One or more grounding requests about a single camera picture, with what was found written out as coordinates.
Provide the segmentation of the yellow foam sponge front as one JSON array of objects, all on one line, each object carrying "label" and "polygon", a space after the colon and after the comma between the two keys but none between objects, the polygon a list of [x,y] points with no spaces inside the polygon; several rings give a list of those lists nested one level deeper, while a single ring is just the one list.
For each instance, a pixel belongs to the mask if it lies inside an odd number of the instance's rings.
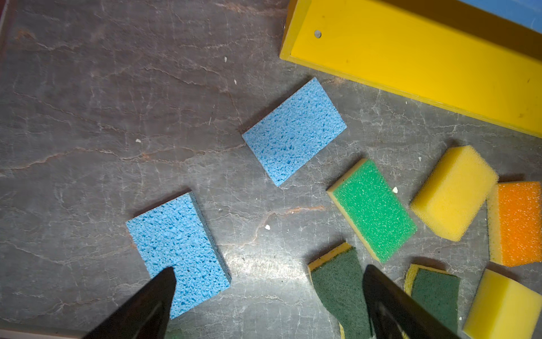
[{"label": "yellow foam sponge front", "polygon": [[486,269],[463,332],[470,338],[532,338],[541,313],[541,295]]}]

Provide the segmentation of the orange scourer yellow sponge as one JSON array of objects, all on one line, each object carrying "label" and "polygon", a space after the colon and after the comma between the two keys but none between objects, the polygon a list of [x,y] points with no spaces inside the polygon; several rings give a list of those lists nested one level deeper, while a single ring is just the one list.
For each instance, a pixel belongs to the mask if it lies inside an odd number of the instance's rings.
[{"label": "orange scourer yellow sponge", "polygon": [[540,262],[541,183],[498,183],[487,208],[490,261],[506,267]]}]

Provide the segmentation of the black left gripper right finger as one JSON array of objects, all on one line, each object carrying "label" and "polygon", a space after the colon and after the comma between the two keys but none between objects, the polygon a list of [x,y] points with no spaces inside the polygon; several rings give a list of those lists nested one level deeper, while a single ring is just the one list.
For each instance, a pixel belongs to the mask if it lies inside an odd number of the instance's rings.
[{"label": "black left gripper right finger", "polygon": [[372,264],[364,271],[363,291],[377,338],[457,337]]}]

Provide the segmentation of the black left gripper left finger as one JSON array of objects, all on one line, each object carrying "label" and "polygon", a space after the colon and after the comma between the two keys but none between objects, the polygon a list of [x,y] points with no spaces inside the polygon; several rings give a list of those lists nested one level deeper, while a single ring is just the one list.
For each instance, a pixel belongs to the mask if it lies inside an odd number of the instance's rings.
[{"label": "black left gripper left finger", "polygon": [[164,338],[176,289],[167,267],[85,335],[86,338]]}]

